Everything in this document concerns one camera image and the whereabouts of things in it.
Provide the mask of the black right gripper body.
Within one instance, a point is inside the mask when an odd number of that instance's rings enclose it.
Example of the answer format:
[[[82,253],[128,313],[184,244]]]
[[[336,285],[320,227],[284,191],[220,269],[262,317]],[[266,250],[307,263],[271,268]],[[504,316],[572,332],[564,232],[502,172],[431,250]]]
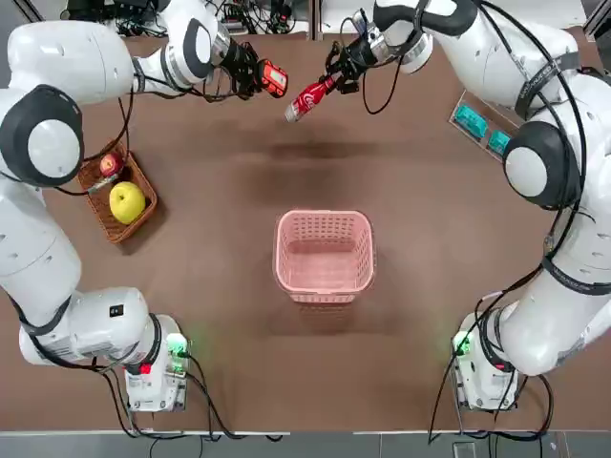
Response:
[[[342,43],[341,60],[347,70],[366,70],[377,64],[365,36],[358,36],[349,44]]]

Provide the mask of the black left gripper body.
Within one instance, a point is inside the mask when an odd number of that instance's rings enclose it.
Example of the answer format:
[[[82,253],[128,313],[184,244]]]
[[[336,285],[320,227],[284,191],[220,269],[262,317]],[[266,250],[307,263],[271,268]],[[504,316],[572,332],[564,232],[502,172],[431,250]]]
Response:
[[[230,77],[231,93],[238,98],[250,98],[260,91],[258,75],[259,56],[249,42],[232,40],[221,67]]]

